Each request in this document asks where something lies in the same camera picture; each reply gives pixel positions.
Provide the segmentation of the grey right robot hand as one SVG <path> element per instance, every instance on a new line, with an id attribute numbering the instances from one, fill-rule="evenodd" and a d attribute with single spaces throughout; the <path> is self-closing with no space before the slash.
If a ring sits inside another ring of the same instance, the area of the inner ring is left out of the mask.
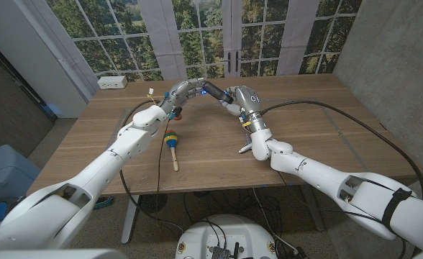
<path id="1" fill-rule="evenodd" d="M 247 86 L 231 86 L 225 93 L 234 101 L 229 104 L 225 101 L 219 103 L 232 115 L 238 116 L 242 126 L 250 133 L 267 130 L 263 120 L 260 99 L 257 93 Z"/>

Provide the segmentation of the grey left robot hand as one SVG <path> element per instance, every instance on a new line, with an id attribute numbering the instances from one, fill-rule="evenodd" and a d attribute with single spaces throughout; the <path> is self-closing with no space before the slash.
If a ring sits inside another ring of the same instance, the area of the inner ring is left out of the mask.
<path id="1" fill-rule="evenodd" d="M 176 83 L 161 102 L 160 108 L 170 116 L 175 108 L 183 106 L 188 99 L 201 95 L 204 82 L 205 78 L 193 78 Z"/>

